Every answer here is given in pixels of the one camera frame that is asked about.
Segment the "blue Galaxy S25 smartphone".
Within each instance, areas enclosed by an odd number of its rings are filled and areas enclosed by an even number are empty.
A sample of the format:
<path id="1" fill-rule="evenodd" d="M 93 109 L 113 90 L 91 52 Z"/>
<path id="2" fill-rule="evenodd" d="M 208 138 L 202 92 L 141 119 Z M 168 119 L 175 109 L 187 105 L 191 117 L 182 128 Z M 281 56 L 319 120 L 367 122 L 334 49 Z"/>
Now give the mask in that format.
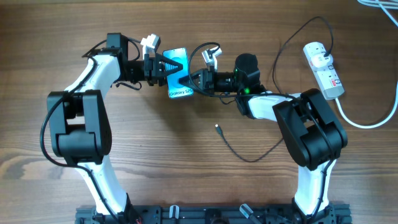
<path id="1" fill-rule="evenodd" d="M 183 98 L 193 95 L 193 90 L 179 84 L 179 79 L 189 74 L 188 57 L 186 48 L 170 49 L 163 51 L 163 56 L 182 64 L 182 70 L 167 76 L 169 98 Z"/>

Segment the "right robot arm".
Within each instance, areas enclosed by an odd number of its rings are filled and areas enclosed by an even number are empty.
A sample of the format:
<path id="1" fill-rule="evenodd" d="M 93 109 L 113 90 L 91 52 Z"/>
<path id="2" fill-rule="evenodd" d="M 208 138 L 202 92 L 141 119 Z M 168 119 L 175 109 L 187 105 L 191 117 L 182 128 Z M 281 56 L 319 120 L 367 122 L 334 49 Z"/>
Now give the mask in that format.
<path id="1" fill-rule="evenodd" d="M 297 95 L 273 93 L 260 81 L 257 57 L 237 56 L 232 72 L 215 65 L 187 73 L 179 84 L 206 96 L 234 98 L 239 112 L 251 119 L 277 122 L 291 158 L 298 165 L 298 188 L 293 205 L 305 223 L 327 216 L 331 170 L 348 137 L 320 90 Z"/>

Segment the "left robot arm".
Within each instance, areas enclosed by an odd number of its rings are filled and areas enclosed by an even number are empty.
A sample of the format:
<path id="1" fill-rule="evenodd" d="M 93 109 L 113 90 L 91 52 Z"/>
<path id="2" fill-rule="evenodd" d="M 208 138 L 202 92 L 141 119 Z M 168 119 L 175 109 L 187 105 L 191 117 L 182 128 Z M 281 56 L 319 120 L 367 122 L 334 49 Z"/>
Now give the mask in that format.
<path id="1" fill-rule="evenodd" d="M 75 169 L 85 181 L 95 206 L 78 209 L 76 222 L 139 223 L 141 214 L 121 187 L 110 161 L 112 133 L 104 99 L 113 85 L 134 88 L 136 84 L 168 85 L 171 98 L 189 74 L 185 48 L 158 54 L 160 37 L 151 34 L 136 40 L 121 33 L 108 33 L 83 54 L 87 66 L 63 91 L 47 97 L 47 115 L 40 130 L 45 158 L 59 167 Z"/>

